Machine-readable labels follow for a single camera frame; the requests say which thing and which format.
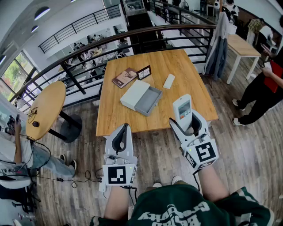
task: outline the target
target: green t-shirt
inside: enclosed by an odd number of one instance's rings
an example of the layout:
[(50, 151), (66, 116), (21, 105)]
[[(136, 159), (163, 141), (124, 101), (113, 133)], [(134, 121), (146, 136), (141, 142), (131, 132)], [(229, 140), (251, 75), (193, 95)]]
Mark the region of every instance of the green t-shirt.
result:
[(93, 217), (90, 226), (271, 226), (273, 220), (245, 187), (212, 203), (191, 185), (170, 185), (141, 194), (126, 223)]

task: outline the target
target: open box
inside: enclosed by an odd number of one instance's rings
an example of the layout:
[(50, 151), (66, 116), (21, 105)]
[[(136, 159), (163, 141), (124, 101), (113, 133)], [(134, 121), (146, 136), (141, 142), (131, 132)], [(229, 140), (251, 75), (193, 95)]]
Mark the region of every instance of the open box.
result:
[(149, 116), (162, 96), (162, 91), (148, 83), (136, 80), (121, 97), (121, 103), (145, 116)]

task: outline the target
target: book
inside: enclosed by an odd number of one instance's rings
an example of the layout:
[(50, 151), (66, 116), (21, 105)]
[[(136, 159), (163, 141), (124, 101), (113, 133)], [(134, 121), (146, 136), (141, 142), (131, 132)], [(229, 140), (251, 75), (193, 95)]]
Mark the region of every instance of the book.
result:
[[(283, 74), (283, 68), (280, 67), (277, 63), (275, 63), (274, 61), (270, 61), (270, 65), (271, 65), (271, 69), (272, 69), (272, 72), (274, 74), (276, 74), (279, 78), (282, 77), (282, 74)], [(277, 91), (277, 88), (278, 88), (278, 84), (272, 79), (272, 78), (269, 78), (269, 77), (266, 77), (264, 79), (264, 84), (273, 92), (273, 93), (276, 93)]]
[(121, 74), (113, 78), (112, 82), (114, 82), (119, 88), (123, 88), (126, 84), (128, 84), (136, 77), (137, 71), (132, 68), (128, 68), (124, 70)]

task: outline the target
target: round wooden table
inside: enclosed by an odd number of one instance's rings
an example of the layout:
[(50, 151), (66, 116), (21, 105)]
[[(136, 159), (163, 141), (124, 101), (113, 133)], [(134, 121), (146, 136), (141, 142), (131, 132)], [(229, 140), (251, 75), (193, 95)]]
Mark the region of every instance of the round wooden table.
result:
[[(65, 97), (66, 87), (63, 82), (54, 82), (41, 91), (28, 114), (26, 132), (29, 137), (38, 140), (49, 132), (66, 143), (70, 143), (80, 135), (82, 128), (80, 116), (68, 116), (62, 111)], [(60, 133), (51, 129), (58, 115), (65, 119)]]

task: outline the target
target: window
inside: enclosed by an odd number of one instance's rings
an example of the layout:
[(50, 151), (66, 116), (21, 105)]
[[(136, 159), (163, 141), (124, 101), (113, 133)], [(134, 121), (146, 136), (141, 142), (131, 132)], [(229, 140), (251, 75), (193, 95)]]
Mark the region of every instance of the window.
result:
[[(38, 74), (38, 71), (36, 70), (31, 77), (28, 78), (33, 68), (33, 64), (30, 62), (24, 52), (20, 52), (0, 78), (0, 93), (10, 101), (16, 92), (18, 92), (23, 84), (27, 81), (27, 79), (30, 80)], [(45, 82), (44, 77), (40, 77), (36, 80), (36, 83), (29, 85), (27, 92), (30, 92), (33, 89), (35, 90), (29, 95), (27, 95), (26, 92), (22, 95), (25, 105), (21, 110), (28, 109), (32, 105), (33, 100), (30, 97), (35, 98), (36, 95), (40, 93), (41, 89), (36, 89), (36, 87), (42, 82)]]

